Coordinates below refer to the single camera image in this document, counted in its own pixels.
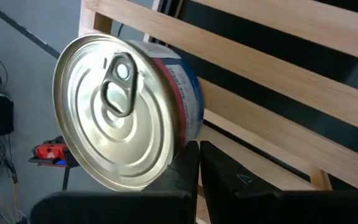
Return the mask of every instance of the tin can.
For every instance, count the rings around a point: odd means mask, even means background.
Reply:
[[[203,96],[194,73],[162,45],[84,35],[58,59],[53,103],[80,165],[113,190],[142,190],[196,137]]]

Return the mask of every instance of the metal lid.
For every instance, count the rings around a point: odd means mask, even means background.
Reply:
[[[179,121],[171,92],[148,57],[103,34],[74,40],[53,79],[55,112],[68,147],[113,190],[141,190],[172,161]]]

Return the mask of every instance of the pull tab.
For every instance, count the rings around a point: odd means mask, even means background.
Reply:
[[[128,104],[124,111],[115,107],[107,98],[107,90],[109,83],[114,83],[124,90],[127,96]],[[115,53],[111,63],[107,69],[101,85],[101,100],[103,105],[114,116],[118,118],[125,118],[134,110],[135,94],[137,87],[137,67],[134,59],[129,53],[119,52]]]

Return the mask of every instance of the can label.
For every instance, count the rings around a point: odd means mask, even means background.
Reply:
[[[130,43],[153,58],[171,83],[180,109],[182,142],[186,144],[197,137],[203,125],[204,101],[197,77],[172,49],[149,42]]]

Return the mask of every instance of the wooden slat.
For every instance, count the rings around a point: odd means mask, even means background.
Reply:
[[[181,6],[183,5],[183,0],[179,0],[178,2],[178,7],[177,7],[177,10],[175,12],[175,15],[173,16],[174,18],[177,18],[179,16],[179,13],[181,11]]]
[[[160,2],[161,2],[161,0],[154,0],[151,10],[157,11],[158,6],[160,5]],[[151,41],[151,36],[145,33],[144,36],[143,36],[143,41],[145,41],[145,42]]]
[[[196,211],[196,223],[197,224],[208,224],[211,223],[209,220],[208,208],[206,201],[203,197],[197,197],[197,211]]]
[[[200,184],[197,185],[197,194],[199,197],[205,198],[203,186]]]
[[[95,32],[110,34],[112,19],[85,7],[85,0],[81,1],[80,26],[78,35]]]
[[[203,180],[201,179],[201,167],[200,167],[199,172],[198,172],[198,185],[200,187],[203,186]]]
[[[358,153],[200,79],[205,107],[358,188]]]
[[[262,156],[252,152],[244,146],[230,140],[217,131],[203,126],[197,138],[198,141],[210,141],[216,147],[255,175],[282,190],[314,190],[307,181],[301,179],[290,171],[268,161]]]
[[[358,57],[358,13],[311,0],[192,0]]]
[[[96,13],[94,11],[85,7],[85,0],[81,0],[80,26],[78,28],[78,35],[85,35],[93,32],[98,32],[93,29],[95,14]]]
[[[310,182],[317,189],[332,190],[331,182],[329,181],[328,174],[321,169],[314,168],[310,174]]]
[[[86,7],[358,127],[354,88],[133,2],[87,0]]]
[[[215,124],[221,129],[235,135],[236,137],[248,142],[249,144],[263,150],[264,152],[276,157],[277,159],[285,162],[286,164],[298,169],[299,171],[310,175],[312,166],[306,161],[288,153],[288,151],[281,149],[280,147],[272,144],[268,140],[252,133],[244,128],[222,118],[221,116],[213,113],[212,111],[204,110],[204,119]]]

